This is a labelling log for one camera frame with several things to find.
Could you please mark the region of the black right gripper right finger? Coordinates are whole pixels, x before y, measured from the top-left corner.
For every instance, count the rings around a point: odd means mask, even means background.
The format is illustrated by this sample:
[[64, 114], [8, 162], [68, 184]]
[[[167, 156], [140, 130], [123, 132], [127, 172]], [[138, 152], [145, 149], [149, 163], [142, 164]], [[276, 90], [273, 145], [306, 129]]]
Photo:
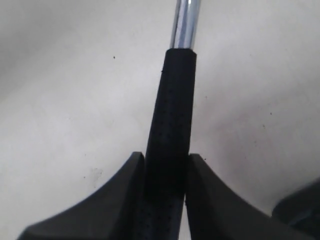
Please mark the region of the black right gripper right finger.
[[235, 194], [199, 154], [190, 154], [186, 209], [193, 240], [310, 240]]

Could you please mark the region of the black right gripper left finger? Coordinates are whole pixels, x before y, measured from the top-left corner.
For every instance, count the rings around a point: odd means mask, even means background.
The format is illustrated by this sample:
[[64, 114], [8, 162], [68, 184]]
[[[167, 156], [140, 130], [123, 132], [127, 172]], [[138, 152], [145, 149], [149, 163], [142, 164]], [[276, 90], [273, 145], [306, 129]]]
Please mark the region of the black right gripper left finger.
[[133, 152], [100, 189], [73, 207], [27, 227], [21, 240], [132, 240], [145, 179], [145, 160]]

